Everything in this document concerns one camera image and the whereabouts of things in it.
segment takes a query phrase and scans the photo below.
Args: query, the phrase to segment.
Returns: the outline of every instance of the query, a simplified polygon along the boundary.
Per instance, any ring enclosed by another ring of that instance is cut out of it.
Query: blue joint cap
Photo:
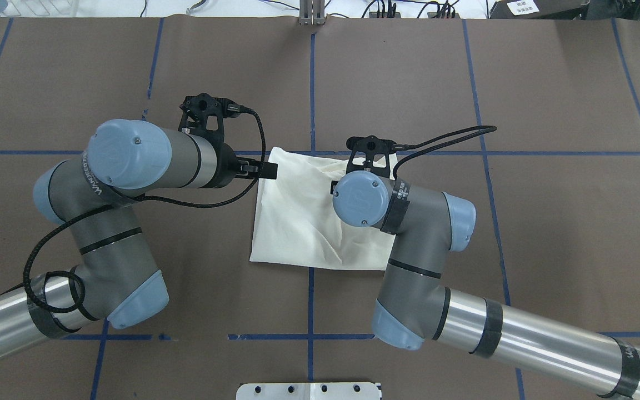
[[[172,161],[167,134],[146,121],[112,119],[88,142],[88,164],[97,179],[120,189],[142,189],[157,182]]]
[[[455,197],[443,192],[449,207],[451,218],[450,251],[463,251],[471,241],[473,229],[476,227],[476,208],[465,198]]]
[[[115,329],[131,327],[162,311],[168,302],[169,294],[162,278],[162,271],[157,270],[130,293],[130,296],[107,316],[107,320]]]
[[[384,218],[389,192],[377,175],[353,171],[340,179],[332,193],[335,213],[348,225],[372,226]]]
[[[424,338],[412,332],[398,319],[389,314],[379,301],[375,301],[372,332],[382,342],[400,349],[419,350],[424,343]]]
[[[56,225],[62,225],[64,220],[56,215],[56,212],[54,212],[53,207],[51,206],[51,198],[48,196],[48,187],[51,184],[53,172],[55,172],[56,168],[64,162],[65,161],[61,161],[56,164],[55,167],[46,171],[45,174],[38,177],[36,183],[33,185],[33,203],[36,205],[38,212],[42,213],[47,220],[55,223]]]

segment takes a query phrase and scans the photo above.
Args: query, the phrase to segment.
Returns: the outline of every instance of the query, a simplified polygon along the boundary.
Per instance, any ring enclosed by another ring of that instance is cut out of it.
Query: white label
[[[525,15],[538,13],[540,9],[533,0],[520,0],[520,2],[508,3],[508,8],[513,15]]]

